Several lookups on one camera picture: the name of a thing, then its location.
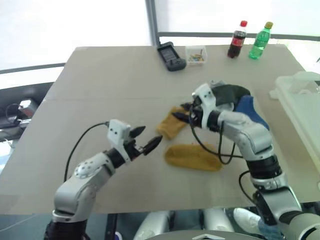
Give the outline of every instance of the white plastic container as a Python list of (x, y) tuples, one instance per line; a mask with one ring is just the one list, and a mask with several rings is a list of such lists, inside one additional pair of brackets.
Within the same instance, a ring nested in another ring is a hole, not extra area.
[(320, 75), (301, 71), (276, 79), (276, 93), (320, 172)]
[(188, 65), (202, 65), (207, 62), (208, 55), (205, 46), (186, 46), (185, 60)]

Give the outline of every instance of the beige table surface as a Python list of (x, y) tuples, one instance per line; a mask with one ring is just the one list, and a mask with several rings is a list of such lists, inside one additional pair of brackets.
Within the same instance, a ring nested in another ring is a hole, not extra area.
[[(268, 96), (277, 77), (303, 69), (283, 45), (269, 45), (259, 60), (247, 57), (250, 47), (244, 46), (238, 59), (230, 59), (228, 46), (207, 46), (205, 65), (178, 72), (168, 72), (153, 47), (77, 48), (0, 175), (0, 213), (50, 212), (68, 155), (91, 125), (112, 118), (146, 125), (137, 138), (145, 144), (172, 106), (191, 100), (193, 90), (211, 80), (242, 85), (252, 92), (298, 199), (319, 201), (320, 175), (281, 104)], [(176, 49), (183, 57), (184, 47)], [(215, 133), (197, 132), (204, 142), (217, 145)], [(107, 128), (100, 126), (83, 138), (70, 172), (80, 161), (110, 147), (106, 135)], [(239, 174), (248, 169), (243, 159), (235, 158), (219, 172), (173, 167), (163, 154), (177, 143), (195, 143), (188, 127), (176, 139), (163, 140), (148, 156), (120, 167), (98, 193), (94, 210), (123, 213), (250, 205), (238, 186)], [(230, 148), (231, 142), (225, 140), (223, 151)], [(248, 176), (243, 183), (248, 192), (254, 191)]]

